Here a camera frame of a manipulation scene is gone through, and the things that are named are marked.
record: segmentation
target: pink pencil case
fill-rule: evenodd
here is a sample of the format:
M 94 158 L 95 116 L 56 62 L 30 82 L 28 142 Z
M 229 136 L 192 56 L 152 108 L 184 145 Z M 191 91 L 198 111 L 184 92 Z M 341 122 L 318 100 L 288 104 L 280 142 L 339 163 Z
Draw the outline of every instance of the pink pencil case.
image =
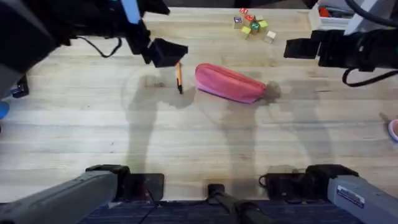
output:
M 253 103 L 263 97 L 266 85 L 229 69 L 203 63 L 195 71 L 197 88 L 241 103 Z

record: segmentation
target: orange pencil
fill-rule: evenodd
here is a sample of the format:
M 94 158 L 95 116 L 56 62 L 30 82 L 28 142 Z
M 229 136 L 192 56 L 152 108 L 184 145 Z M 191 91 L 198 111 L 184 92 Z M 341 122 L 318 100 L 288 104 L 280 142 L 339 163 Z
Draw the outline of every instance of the orange pencil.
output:
M 178 88 L 180 94 L 182 94 L 182 74 L 181 74 L 181 63 L 180 62 L 177 63 L 177 88 Z

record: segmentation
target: blue mat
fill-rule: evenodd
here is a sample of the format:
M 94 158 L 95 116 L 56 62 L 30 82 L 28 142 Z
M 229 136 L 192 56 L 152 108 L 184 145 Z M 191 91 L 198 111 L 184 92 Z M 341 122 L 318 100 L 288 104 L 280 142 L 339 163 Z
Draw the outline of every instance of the blue mat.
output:
M 258 200 L 255 202 L 269 217 L 283 224 L 360 224 L 356 217 L 332 203 L 313 203 L 292 205 L 284 202 Z M 191 223 L 219 224 L 230 223 L 223 208 L 215 205 L 192 205 L 193 202 L 170 202 L 154 210 L 143 224 Z M 138 223 L 154 207 L 151 203 L 122 203 L 114 208 L 107 206 L 95 210 L 80 224 Z

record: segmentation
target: wooden surface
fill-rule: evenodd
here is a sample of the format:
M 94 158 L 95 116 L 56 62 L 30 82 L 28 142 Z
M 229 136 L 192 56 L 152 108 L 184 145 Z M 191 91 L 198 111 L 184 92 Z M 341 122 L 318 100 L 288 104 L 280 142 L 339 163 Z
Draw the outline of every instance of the wooden surface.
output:
M 161 172 L 165 199 L 202 198 L 211 182 L 238 197 L 258 197 L 257 178 L 270 168 L 320 163 L 346 165 L 398 196 L 398 149 L 383 120 L 397 115 L 397 79 L 348 88 L 342 69 L 283 58 L 287 39 L 310 35 L 306 11 L 251 10 L 277 33 L 272 45 L 257 36 L 240 39 L 232 29 L 236 12 L 180 8 L 169 17 L 147 15 L 152 37 L 189 46 L 182 60 L 184 95 L 175 68 L 144 65 L 126 43 L 102 59 L 76 40 L 34 67 L 31 94 L 8 100 L 11 110 L 1 121 L 0 201 L 59 184 L 95 164 Z M 92 39 L 105 52 L 116 44 Z M 269 106 L 242 105 L 196 91 L 195 67 L 205 62 L 276 81 L 282 98 Z

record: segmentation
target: pink object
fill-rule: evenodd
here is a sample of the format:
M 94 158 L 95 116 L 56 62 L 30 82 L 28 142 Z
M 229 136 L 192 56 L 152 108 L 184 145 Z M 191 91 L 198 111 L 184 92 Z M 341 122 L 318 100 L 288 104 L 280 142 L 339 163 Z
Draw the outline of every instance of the pink object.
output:
M 209 63 L 198 65 L 195 76 L 199 90 L 241 103 L 255 102 L 266 89 L 259 81 Z
M 241 13 L 241 14 L 247 14 L 248 12 L 249 12 L 249 10 L 248 9 L 245 9 L 245 8 L 241 8 L 240 10 L 239 10 L 239 12 Z
M 393 140 L 398 142 L 398 119 L 392 120 L 388 124 L 388 132 Z

